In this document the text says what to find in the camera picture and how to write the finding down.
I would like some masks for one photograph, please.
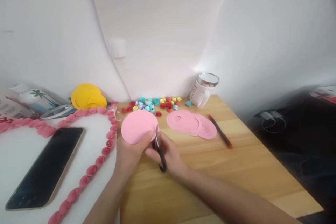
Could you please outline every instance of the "pen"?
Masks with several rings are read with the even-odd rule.
[[[226,137],[226,135],[220,129],[220,127],[216,123],[215,119],[210,114],[209,114],[209,118],[210,118],[210,121],[212,121],[214,123],[214,125],[216,126],[217,131],[222,136],[222,138],[224,139],[224,142],[227,144],[227,146],[229,147],[229,149],[233,149],[232,143],[229,141],[229,139]]]

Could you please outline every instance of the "scissors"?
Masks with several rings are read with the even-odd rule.
[[[159,125],[156,125],[155,139],[154,139],[154,141],[152,142],[152,147],[153,147],[153,149],[156,150],[156,151],[159,153],[159,155],[160,155],[161,162],[162,162],[162,165],[163,165],[163,167],[161,167],[161,165],[159,165],[159,166],[160,166],[160,170],[161,170],[162,172],[166,172],[166,170],[167,170],[167,163],[166,163],[166,159],[165,159],[165,157],[164,157],[163,151],[162,151],[162,149],[161,149],[160,146],[159,146],[158,136],[157,136],[157,135],[158,135],[158,128],[159,128]]]

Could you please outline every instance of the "smartphone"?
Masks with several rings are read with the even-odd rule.
[[[7,211],[42,208],[51,202],[83,133],[83,128],[55,132],[7,202]]]

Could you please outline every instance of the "white mug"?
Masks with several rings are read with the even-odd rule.
[[[200,73],[191,91],[189,100],[200,109],[203,108],[218,82],[218,76],[212,73]]]

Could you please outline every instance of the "hand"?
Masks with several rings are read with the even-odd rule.
[[[163,132],[159,132],[157,135],[159,145],[162,148],[162,151],[166,158],[167,170],[174,178],[181,178],[183,175],[186,174],[188,167],[182,161],[177,145]],[[157,151],[153,150],[151,144],[149,145],[149,148],[145,151],[145,154],[150,159],[162,166],[160,155]]]
[[[148,131],[135,145],[131,145],[122,137],[119,137],[117,139],[117,161],[113,174],[123,176],[127,180],[130,179],[137,168],[141,154],[147,148],[154,134],[154,131]]]

